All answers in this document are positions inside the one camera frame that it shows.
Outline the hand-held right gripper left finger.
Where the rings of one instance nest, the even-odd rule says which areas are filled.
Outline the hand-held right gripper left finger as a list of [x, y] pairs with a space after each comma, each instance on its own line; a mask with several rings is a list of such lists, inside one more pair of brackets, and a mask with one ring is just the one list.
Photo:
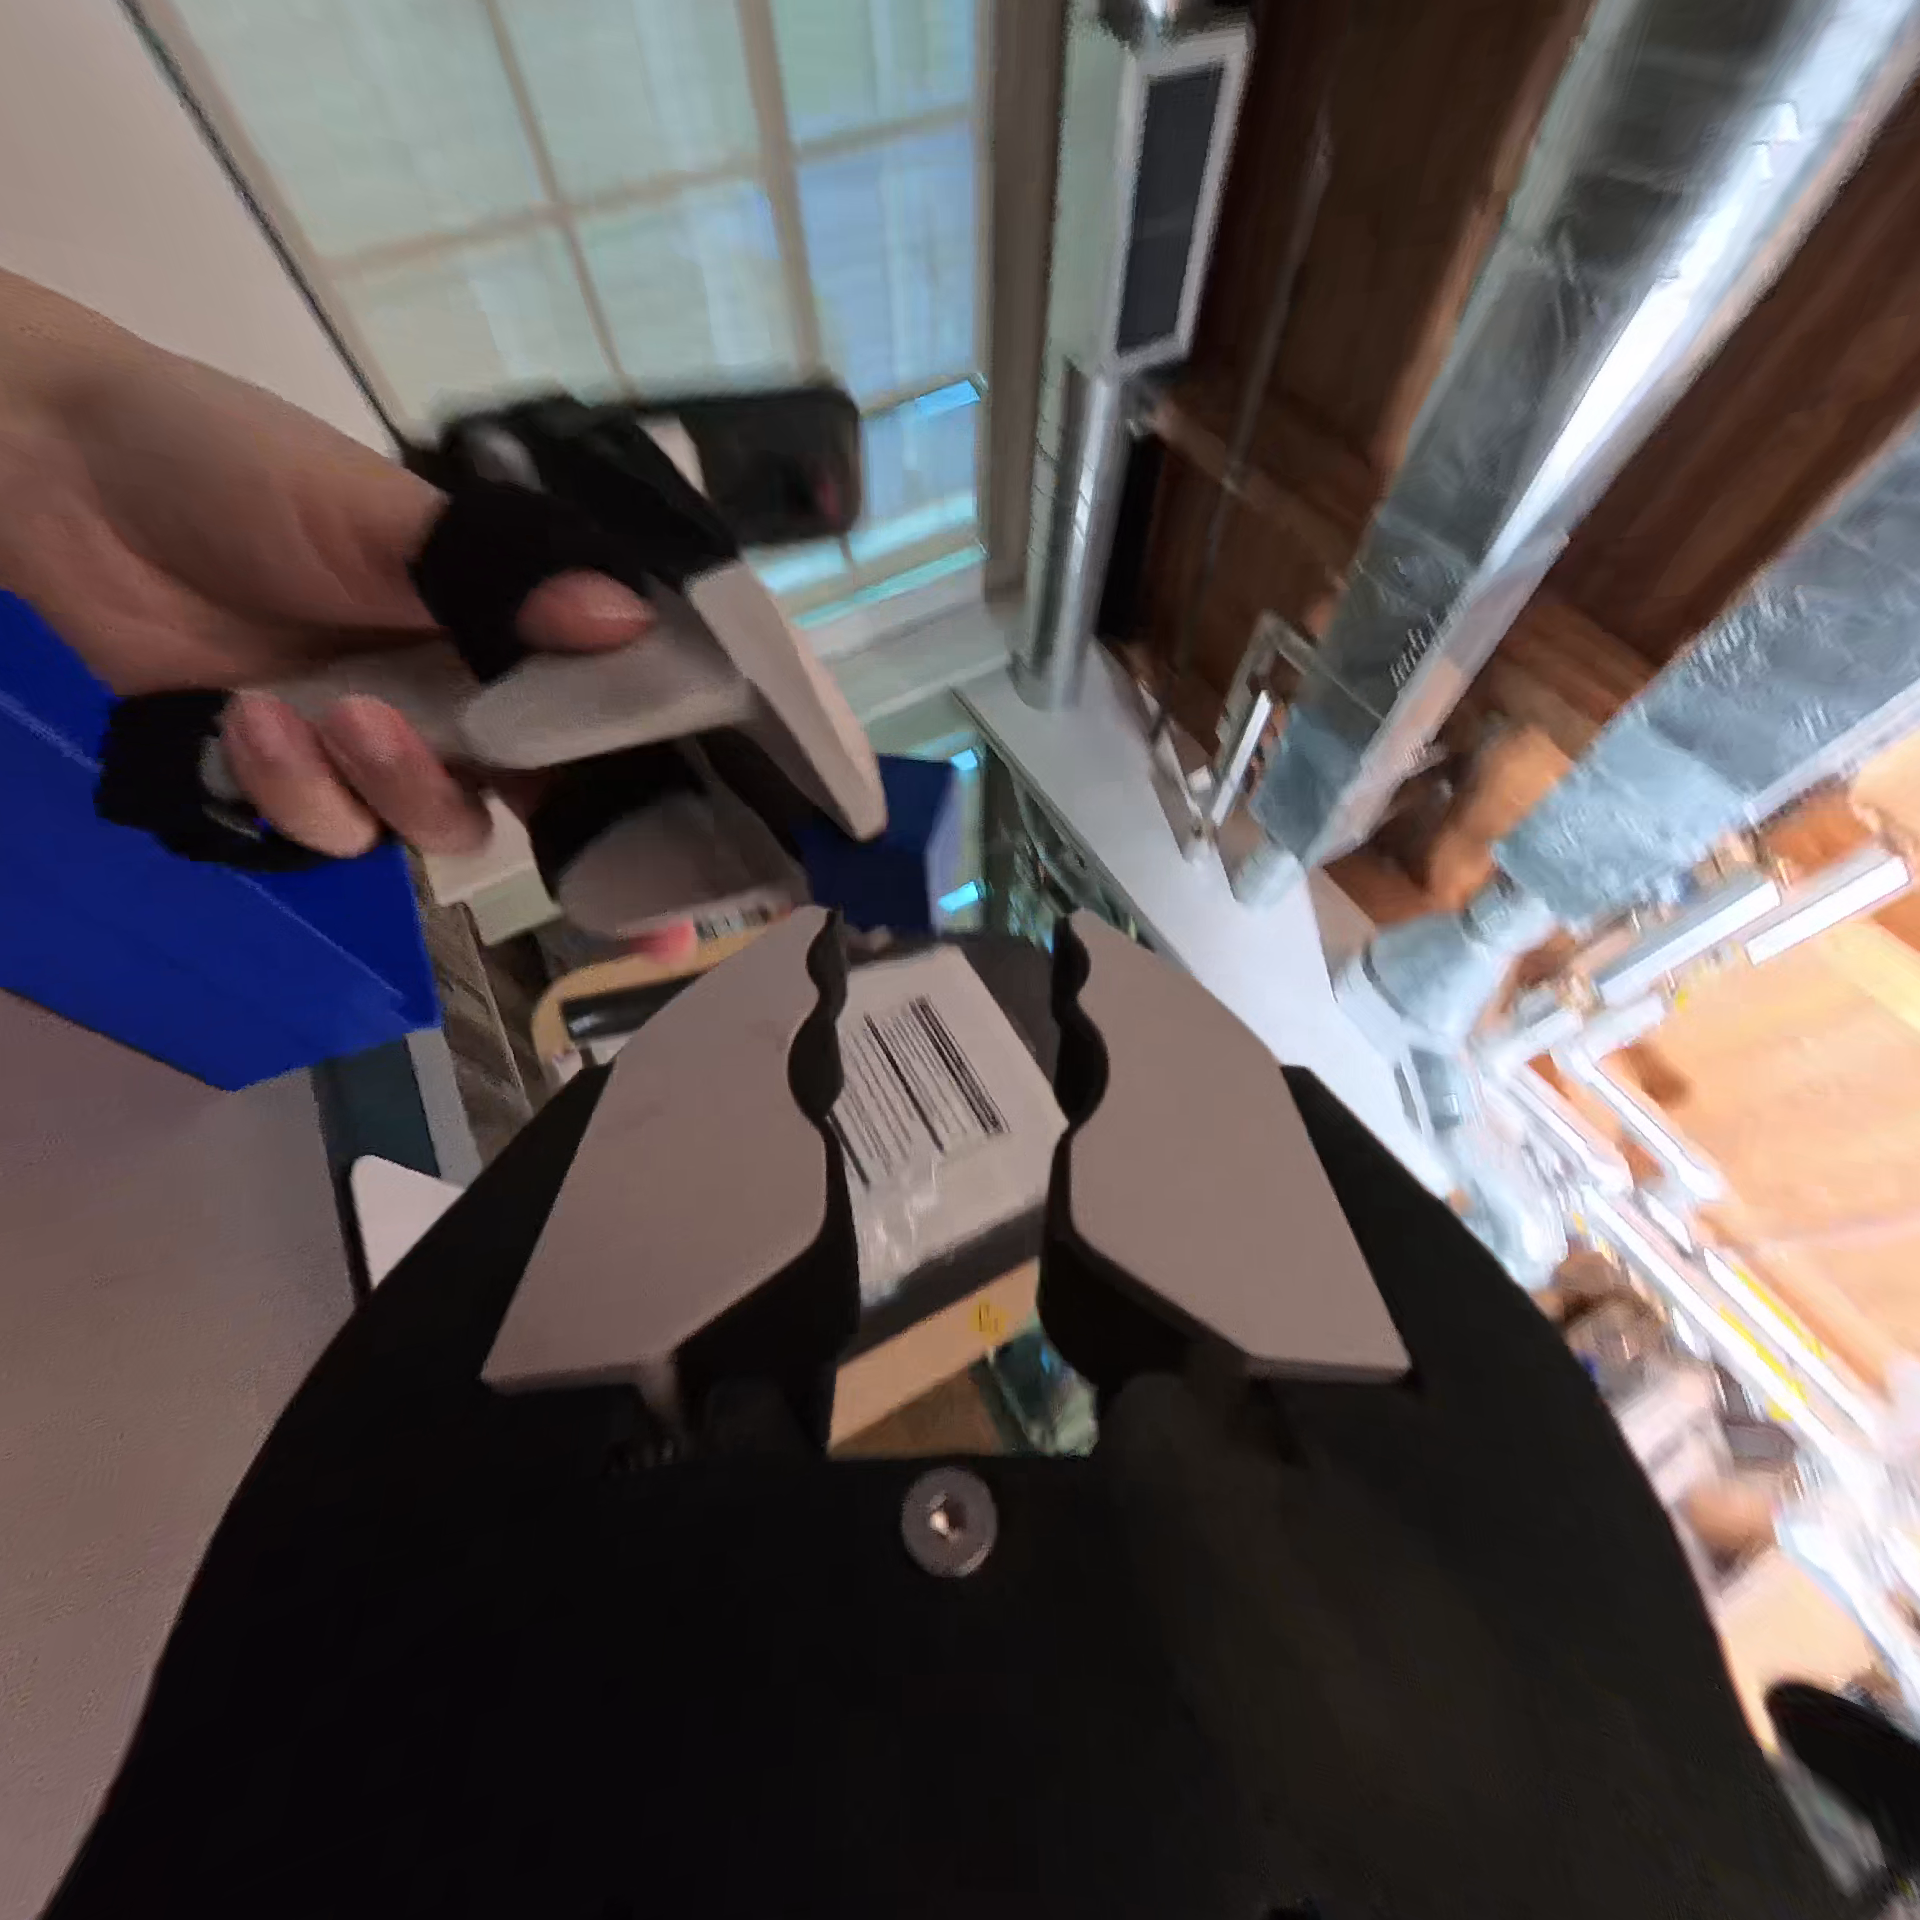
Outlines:
[[612, 1059], [483, 1366], [503, 1393], [701, 1393], [731, 1361], [831, 1368], [857, 1244], [831, 1108], [840, 919], [804, 904]]

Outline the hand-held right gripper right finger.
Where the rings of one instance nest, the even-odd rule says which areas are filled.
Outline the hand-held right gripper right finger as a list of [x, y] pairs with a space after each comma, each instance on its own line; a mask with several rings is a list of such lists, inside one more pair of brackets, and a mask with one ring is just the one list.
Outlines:
[[1092, 1388], [1177, 1375], [1383, 1385], [1411, 1358], [1273, 1051], [1097, 917], [1056, 926], [1040, 1320]]

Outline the dark box with white label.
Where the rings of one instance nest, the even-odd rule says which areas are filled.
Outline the dark box with white label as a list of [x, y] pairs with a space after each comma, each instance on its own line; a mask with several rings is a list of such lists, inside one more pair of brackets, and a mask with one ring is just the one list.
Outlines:
[[1033, 1256], [1065, 1129], [1049, 955], [983, 933], [891, 948], [851, 969], [837, 1040], [864, 1315]]

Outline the person's left hand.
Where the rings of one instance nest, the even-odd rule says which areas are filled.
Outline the person's left hand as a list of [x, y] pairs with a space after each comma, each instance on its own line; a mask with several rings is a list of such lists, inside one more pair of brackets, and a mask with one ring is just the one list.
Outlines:
[[1, 273], [1, 584], [117, 693], [236, 688], [255, 815], [324, 856], [479, 851], [486, 804], [406, 719], [269, 685], [436, 637], [408, 576], [441, 494], [275, 393]]

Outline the blue plastic bin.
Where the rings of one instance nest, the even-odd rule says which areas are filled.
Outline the blue plastic bin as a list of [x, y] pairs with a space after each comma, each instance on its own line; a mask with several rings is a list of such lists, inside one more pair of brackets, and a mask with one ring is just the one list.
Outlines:
[[398, 848], [251, 876], [94, 812], [110, 693], [1, 596], [1, 987], [240, 1089], [441, 1023]]
[[879, 757], [885, 828], [869, 840], [813, 812], [796, 830], [809, 899], [845, 929], [931, 940], [963, 853], [963, 776], [945, 758]]

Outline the white moulded plastic tray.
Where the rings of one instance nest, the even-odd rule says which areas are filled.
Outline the white moulded plastic tray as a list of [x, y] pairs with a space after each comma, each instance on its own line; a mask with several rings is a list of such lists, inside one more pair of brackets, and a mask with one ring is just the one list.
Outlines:
[[463, 1188], [391, 1159], [359, 1157], [348, 1168], [348, 1198], [360, 1267], [375, 1288], [463, 1198]]

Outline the silver round duct pipe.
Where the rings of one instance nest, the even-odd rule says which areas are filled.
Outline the silver round duct pipe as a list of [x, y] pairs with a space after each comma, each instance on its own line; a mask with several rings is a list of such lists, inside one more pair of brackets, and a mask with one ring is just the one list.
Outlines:
[[1052, 440], [1038, 469], [1044, 513], [1028, 561], [1012, 679], [1024, 704], [1056, 712], [1078, 701], [1095, 651], [1140, 440], [1140, 395], [1128, 376], [1065, 357], [1049, 421]]

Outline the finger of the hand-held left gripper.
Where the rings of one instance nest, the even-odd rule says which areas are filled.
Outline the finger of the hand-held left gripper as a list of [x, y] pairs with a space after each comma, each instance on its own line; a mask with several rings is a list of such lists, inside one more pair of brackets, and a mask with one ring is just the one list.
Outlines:
[[567, 920], [612, 941], [800, 904], [800, 865], [748, 809], [637, 809], [563, 862], [551, 884]]
[[751, 729], [785, 779], [857, 843], [878, 839], [888, 807], [869, 733], [751, 567], [710, 567], [685, 583], [684, 596], [750, 683]]

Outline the foil wrapped air duct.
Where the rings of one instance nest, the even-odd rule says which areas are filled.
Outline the foil wrapped air duct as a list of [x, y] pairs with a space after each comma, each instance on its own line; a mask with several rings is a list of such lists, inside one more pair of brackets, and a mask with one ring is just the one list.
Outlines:
[[1236, 888], [1360, 846], [1577, 526], [1915, 77], [1915, 3], [1595, 5], [1247, 809]]

